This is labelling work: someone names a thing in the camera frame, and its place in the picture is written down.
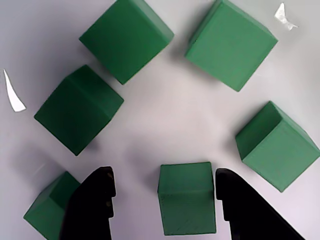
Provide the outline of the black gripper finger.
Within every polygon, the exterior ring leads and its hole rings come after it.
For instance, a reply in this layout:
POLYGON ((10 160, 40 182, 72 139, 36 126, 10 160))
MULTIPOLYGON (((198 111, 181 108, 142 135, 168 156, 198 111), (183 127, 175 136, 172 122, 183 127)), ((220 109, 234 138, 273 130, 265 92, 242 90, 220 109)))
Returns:
POLYGON ((227 168, 215 172, 216 197, 233 240, 302 240, 303 237, 242 177, 227 168))
POLYGON ((112 167, 93 171, 74 191, 65 209, 60 240, 110 240, 109 219, 114 216, 116 196, 112 167))

